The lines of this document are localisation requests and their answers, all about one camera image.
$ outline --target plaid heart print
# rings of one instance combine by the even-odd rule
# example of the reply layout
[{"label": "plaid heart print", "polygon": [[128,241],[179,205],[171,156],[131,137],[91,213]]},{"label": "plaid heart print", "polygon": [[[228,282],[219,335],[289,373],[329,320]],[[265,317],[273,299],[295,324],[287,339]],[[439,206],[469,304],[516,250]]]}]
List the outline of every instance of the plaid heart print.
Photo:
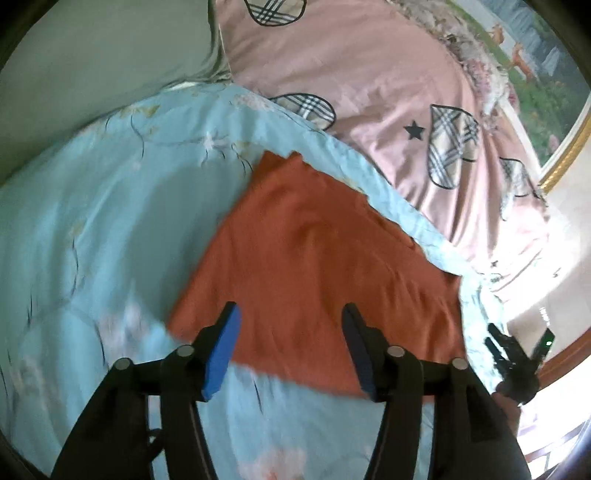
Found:
[{"label": "plaid heart print", "polygon": [[289,25],[298,20],[306,9],[306,0],[247,1],[252,19],[265,27]]},{"label": "plaid heart print", "polygon": [[468,112],[431,105],[427,166],[435,185],[447,190],[457,188],[462,160],[474,162],[478,158],[478,132],[478,122]]},{"label": "plaid heart print", "polygon": [[332,105],[311,93],[289,93],[269,100],[312,122],[321,130],[331,127],[336,120]]},{"label": "plaid heart print", "polygon": [[541,191],[536,188],[521,160],[499,158],[503,170],[503,192],[501,194],[501,219],[507,221],[513,201],[517,197],[527,197],[533,193],[536,198],[545,202]]}]

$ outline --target pink duvet cover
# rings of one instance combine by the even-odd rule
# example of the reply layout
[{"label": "pink duvet cover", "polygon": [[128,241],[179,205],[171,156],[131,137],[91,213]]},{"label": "pink duvet cover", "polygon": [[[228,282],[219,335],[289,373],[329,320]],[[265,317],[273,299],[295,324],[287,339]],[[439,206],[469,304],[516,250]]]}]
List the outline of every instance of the pink duvet cover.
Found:
[{"label": "pink duvet cover", "polygon": [[547,239],[539,166],[462,66],[384,0],[217,0],[235,82],[373,162],[501,297]]}]

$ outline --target gray pillow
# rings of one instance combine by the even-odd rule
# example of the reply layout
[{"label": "gray pillow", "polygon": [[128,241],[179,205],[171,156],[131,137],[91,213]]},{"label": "gray pillow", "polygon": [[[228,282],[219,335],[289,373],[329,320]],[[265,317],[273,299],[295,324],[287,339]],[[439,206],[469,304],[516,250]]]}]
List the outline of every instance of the gray pillow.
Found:
[{"label": "gray pillow", "polygon": [[59,0],[0,71],[0,183],[113,109],[227,78],[213,0]]}]

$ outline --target black star print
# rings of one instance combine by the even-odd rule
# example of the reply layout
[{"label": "black star print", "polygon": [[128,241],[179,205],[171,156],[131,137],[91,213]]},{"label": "black star print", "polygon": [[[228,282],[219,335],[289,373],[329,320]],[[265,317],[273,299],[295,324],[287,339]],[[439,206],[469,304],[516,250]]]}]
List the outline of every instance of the black star print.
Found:
[{"label": "black star print", "polygon": [[408,139],[412,140],[413,138],[418,138],[419,140],[423,139],[423,127],[417,125],[417,123],[413,120],[413,124],[409,125],[408,127],[404,127],[404,129],[408,132]]}]

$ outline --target floral pattern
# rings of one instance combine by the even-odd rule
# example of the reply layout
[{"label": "floral pattern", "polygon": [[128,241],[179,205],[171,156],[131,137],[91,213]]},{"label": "floral pattern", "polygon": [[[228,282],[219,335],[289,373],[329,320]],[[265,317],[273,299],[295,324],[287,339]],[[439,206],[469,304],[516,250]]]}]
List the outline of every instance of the floral pattern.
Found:
[{"label": "floral pattern", "polygon": [[273,449],[252,463],[240,463],[238,472],[244,480],[303,480],[305,467],[304,450]]}]

